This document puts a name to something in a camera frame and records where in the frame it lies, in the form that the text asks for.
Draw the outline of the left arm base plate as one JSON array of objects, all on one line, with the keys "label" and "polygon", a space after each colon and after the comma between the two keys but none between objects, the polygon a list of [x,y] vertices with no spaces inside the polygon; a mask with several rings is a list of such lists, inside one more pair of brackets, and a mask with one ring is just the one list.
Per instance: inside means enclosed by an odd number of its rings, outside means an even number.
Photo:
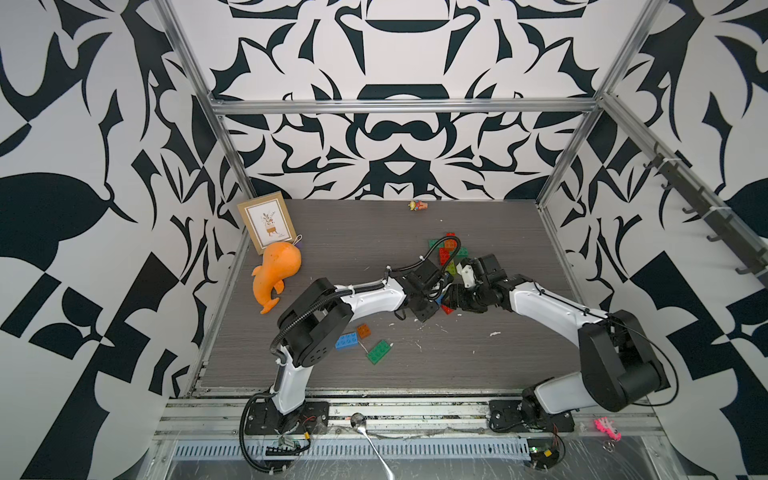
[{"label": "left arm base plate", "polygon": [[272,400],[257,401],[245,410],[245,435],[277,435],[313,433],[327,427],[330,404],[321,401],[305,402],[288,414],[277,410]]}]

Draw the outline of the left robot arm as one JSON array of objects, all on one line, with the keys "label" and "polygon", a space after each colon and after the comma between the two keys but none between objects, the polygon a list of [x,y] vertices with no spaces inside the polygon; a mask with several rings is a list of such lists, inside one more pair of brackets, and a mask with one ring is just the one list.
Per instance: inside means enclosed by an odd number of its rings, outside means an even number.
[{"label": "left robot arm", "polygon": [[315,280],[278,319],[279,331],[269,346],[278,367],[269,389],[253,394],[245,404],[238,426],[241,454],[253,470],[273,475],[288,469],[266,460],[253,458],[246,447],[248,418],[265,404],[277,414],[278,432],[290,432],[300,426],[299,414],[306,400],[306,388],[314,365],[319,363],[345,332],[347,326],[378,313],[391,312],[402,320],[409,309],[425,321],[440,310],[438,298],[452,281],[445,263],[432,263],[429,257],[447,242],[455,248],[453,261],[462,248],[460,238],[443,236],[434,241],[413,264],[388,266],[383,277],[358,285],[334,285],[326,278]]}]

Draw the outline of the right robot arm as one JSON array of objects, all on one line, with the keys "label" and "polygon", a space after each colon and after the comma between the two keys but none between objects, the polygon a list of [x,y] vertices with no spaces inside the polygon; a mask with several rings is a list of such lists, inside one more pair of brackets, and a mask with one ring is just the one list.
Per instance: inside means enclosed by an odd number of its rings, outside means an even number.
[{"label": "right robot arm", "polygon": [[677,384],[670,359],[630,312],[571,301],[525,275],[507,274],[493,255],[463,262],[457,272],[459,280],[442,295],[448,308],[476,314],[501,308],[540,323],[579,350],[578,371],[523,391],[514,427],[542,429],[556,416],[588,407],[619,412]]}]

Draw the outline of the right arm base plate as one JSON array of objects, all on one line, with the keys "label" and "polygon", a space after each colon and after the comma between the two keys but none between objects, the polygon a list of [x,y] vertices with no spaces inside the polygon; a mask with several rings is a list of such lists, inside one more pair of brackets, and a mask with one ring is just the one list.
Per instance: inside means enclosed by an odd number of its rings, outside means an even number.
[{"label": "right arm base plate", "polygon": [[571,433],[575,421],[570,412],[549,414],[530,399],[489,402],[488,427],[495,433]]}]

